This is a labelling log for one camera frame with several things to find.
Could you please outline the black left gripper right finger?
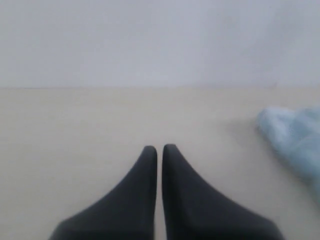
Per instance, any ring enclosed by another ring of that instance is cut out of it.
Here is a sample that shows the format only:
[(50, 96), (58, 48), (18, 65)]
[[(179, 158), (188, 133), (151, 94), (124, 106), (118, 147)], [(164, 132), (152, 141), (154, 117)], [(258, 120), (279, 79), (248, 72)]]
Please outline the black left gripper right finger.
[(162, 154), (162, 202), (169, 240), (282, 240), (269, 219), (207, 183), (175, 144)]

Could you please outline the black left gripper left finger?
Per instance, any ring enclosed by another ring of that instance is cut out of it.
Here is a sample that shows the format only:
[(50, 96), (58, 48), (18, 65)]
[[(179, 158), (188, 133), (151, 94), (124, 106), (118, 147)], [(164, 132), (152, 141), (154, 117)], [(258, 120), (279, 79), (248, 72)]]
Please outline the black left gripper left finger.
[(127, 175), (99, 201), (62, 221), (52, 240), (153, 240), (158, 156), (145, 146)]

